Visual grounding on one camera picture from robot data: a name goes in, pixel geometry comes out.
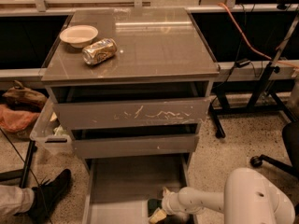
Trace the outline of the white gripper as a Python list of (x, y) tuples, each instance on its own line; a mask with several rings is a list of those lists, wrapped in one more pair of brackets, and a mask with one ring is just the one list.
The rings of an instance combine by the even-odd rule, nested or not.
[(149, 217), (149, 224), (157, 224), (166, 219), (167, 215), (177, 215), (181, 211), (178, 194), (167, 187), (163, 187), (162, 208), (157, 208), (153, 212)]

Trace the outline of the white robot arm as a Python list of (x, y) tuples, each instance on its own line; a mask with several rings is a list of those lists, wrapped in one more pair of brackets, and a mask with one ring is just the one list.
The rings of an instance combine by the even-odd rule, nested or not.
[(203, 209), (224, 214), (224, 224), (293, 224), (295, 209), (288, 196), (266, 177), (249, 168), (233, 170), (223, 192), (184, 187), (163, 189), (162, 199), (148, 200), (149, 224), (161, 224), (173, 216), (185, 224)]

